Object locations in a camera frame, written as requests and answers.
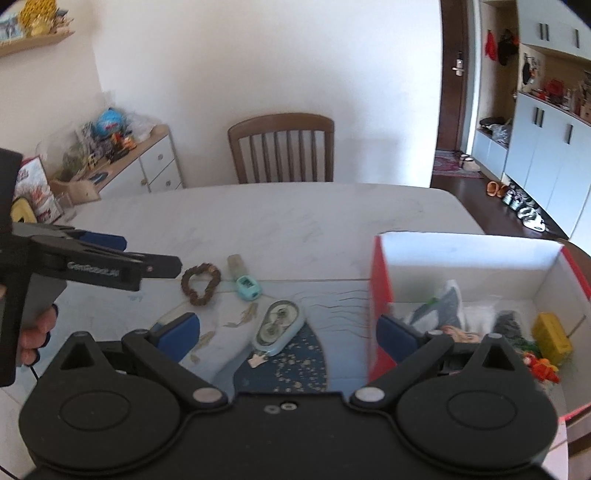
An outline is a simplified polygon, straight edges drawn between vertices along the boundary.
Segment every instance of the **finger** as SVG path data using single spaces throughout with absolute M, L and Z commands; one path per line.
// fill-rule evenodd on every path
M 37 320 L 35 326 L 45 335 L 56 326 L 57 314 L 54 308 L 44 311 Z
M 36 350 L 27 349 L 21 352 L 21 362 L 23 365 L 32 365 L 35 363 L 35 360 L 37 360 Z
M 37 328 L 23 330 L 20 344 L 25 349 L 39 348 L 45 342 L 47 334 Z

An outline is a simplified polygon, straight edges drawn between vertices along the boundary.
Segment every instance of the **blue gripper pad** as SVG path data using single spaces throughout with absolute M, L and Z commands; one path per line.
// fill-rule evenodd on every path
M 99 247 L 112 248 L 125 252 L 127 248 L 127 240 L 125 237 L 117 235 L 107 235 L 105 233 L 86 232 L 80 237 L 80 241 L 87 244 L 97 245 Z
M 185 313 L 166 324 L 156 324 L 150 331 L 149 341 L 168 358 L 179 363 L 199 341 L 199 318 Z
M 416 329 L 386 315 L 378 319 L 375 334 L 378 345 L 398 364 L 424 343 L 423 335 Z

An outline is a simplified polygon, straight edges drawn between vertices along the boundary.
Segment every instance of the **white cabinet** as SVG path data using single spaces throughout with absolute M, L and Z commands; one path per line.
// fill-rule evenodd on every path
M 517 7 L 522 43 L 591 60 L 591 29 L 560 0 L 518 0 Z
M 181 185 L 181 178 L 177 164 L 172 161 L 150 184 L 150 191 L 152 193 L 167 192 L 176 190 L 179 185 Z
M 481 131 L 477 130 L 474 136 L 474 146 L 472 147 L 472 157 L 478 162 L 484 164 L 488 158 L 488 152 L 491 149 L 491 139 Z
M 507 155 L 505 173 L 523 187 L 530 172 L 541 128 L 538 124 L 544 104 L 527 95 L 518 95 L 511 145 Z
M 173 146 L 167 135 L 103 187 L 100 190 L 100 198 L 104 200 L 132 197 L 182 188 L 184 187 L 174 158 Z
M 505 171 L 507 148 L 495 142 L 490 136 L 481 131 L 476 132 L 472 157 L 500 179 Z
M 562 165 L 546 211 L 570 236 L 591 187 L 591 128 L 574 118 L 568 128 Z
M 585 202 L 591 203 L 591 127 L 520 93 L 505 172 L 564 233 L 574 235 Z M 591 205 L 585 209 L 591 217 Z
M 138 161 L 131 163 L 101 191 L 101 199 L 117 199 L 149 193 L 148 182 Z
M 160 140 L 139 158 L 149 183 L 152 183 L 173 160 L 174 153 L 170 137 Z
M 570 117 L 556 108 L 547 106 L 540 111 L 541 134 L 523 188 L 546 210 L 568 146 L 565 138 L 571 123 L 567 123 Z

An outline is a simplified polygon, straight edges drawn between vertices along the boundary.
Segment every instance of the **rug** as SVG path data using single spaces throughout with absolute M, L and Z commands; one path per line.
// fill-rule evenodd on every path
M 433 175 L 444 177 L 462 177 L 464 179 L 482 179 L 479 171 L 466 171 L 460 167 L 460 161 L 454 154 L 436 154 Z

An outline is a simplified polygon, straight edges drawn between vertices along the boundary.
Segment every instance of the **wooden floor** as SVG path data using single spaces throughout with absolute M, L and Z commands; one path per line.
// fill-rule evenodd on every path
M 538 233 L 523 226 L 507 205 L 497 197 L 486 194 L 485 179 L 463 179 L 434 175 L 431 188 L 445 190 L 456 197 L 487 235 L 525 236 L 557 239 L 567 237 L 556 225 L 548 225 L 552 233 Z

